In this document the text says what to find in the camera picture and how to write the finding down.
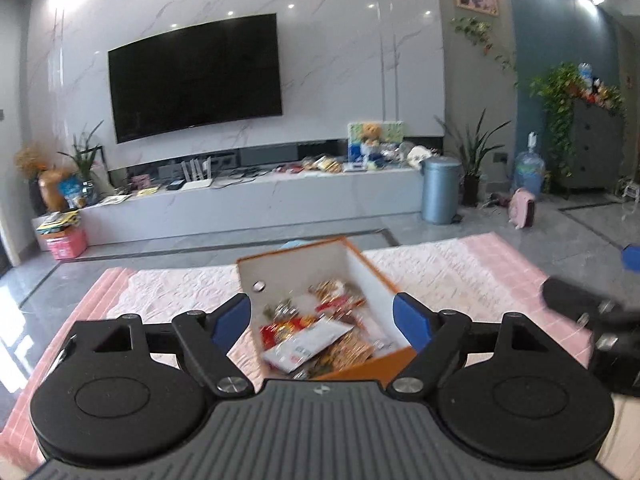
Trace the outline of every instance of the pink bag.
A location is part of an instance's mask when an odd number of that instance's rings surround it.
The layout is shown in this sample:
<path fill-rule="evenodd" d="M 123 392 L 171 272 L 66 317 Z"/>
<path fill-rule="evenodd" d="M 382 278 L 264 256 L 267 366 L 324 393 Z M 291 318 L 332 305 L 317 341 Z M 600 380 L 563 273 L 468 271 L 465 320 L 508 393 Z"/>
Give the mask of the pink bag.
<path fill-rule="evenodd" d="M 514 224 L 516 229 L 531 227 L 535 211 L 536 202 L 533 195 L 523 187 L 517 189 L 509 202 L 509 222 Z"/>

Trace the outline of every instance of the cabinet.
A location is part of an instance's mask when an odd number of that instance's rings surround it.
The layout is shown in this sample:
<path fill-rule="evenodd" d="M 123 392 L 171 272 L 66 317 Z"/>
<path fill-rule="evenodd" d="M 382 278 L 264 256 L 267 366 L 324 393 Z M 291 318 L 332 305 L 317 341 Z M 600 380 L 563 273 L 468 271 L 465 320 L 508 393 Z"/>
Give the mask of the cabinet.
<path fill-rule="evenodd" d="M 572 176 L 561 184 L 570 189 L 612 189 L 623 160 L 624 119 L 604 108 L 576 100 L 571 139 L 575 157 Z"/>

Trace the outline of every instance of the blue metal trash can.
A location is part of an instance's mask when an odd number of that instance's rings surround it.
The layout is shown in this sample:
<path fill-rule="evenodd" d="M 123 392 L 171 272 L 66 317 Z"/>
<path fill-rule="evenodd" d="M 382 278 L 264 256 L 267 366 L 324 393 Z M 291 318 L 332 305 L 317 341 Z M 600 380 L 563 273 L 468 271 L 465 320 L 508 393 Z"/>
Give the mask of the blue metal trash can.
<path fill-rule="evenodd" d="M 420 165 L 424 175 L 422 218 L 430 224 L 450 224 L 458 211 L 462 164 L 450 156 L 427 158 Z"/>

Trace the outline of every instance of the black tv screen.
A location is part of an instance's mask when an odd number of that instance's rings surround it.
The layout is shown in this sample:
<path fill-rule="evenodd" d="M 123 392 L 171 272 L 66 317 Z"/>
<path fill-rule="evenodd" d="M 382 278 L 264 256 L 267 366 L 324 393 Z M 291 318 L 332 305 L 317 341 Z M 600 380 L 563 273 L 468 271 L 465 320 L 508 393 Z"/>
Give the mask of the black tv screen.
<path fill-rule="evenodd" d="M 282 115 L 276 15 L 180 28 L 109 52 L 118 142 Z"/>

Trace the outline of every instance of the teal wall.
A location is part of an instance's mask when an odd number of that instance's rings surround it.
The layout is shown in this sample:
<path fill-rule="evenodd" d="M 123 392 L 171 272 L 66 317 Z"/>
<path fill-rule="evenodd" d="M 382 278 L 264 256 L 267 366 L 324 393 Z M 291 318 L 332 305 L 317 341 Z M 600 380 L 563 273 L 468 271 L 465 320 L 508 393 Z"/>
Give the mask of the teal wall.
<path fill-rule="evenodd" d="M 613 20 L 590 12 L 578 0 L 511 0 L 518 67 L 516 153 L 527 147 L 531 131 L 543 132 L 542 101 L 529 84 L 563 61 L 588 62 L 605 84 L 620 84 L 618 44 Z"/>

